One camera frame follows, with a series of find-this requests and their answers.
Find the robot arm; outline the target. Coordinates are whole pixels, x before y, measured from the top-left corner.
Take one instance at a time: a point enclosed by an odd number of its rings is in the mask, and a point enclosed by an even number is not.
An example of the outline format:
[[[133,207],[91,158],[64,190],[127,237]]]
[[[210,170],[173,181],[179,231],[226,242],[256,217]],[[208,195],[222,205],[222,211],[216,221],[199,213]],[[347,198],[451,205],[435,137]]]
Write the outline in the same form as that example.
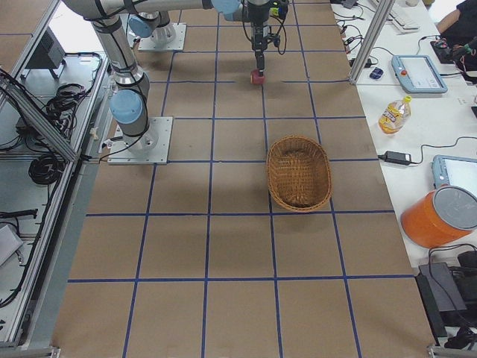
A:
[[[267,29],[270,1],[66,1],[65,5],[92,26],[110,60],[117,93],[110,100],[113,117],[122,130],[126,149],[134,154],[152,151],[158,133],[148,118],[150,81],[136,61],[122,27],[121,13],[133,16],[130,27],[139,37],[151,37],[157,29],[169,30],[170,10],[215,9],[229,21],[249,22],[252,49],[256,57],[255,75],[264,76],[265,56],[271,38]]]

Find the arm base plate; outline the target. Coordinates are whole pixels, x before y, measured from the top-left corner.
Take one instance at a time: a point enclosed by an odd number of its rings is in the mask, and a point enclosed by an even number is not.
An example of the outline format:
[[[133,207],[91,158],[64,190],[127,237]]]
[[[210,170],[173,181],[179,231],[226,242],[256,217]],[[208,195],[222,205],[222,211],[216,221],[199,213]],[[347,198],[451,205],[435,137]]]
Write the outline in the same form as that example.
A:
[[[115,141],[111,146],[113,152],[107,157],[111,165],[165,165],[168,161],[171,132],[173,126],[172,117],[150,117],[149,129],[143,137],[130,148],[135,139],[123,136],[119,125],[116,125],[116,136],[122,139]]]
[[[186,29],[186,23],[169,23],[156,28],[150,37],[140,40],[138,50],[143,52],[182,51]]]

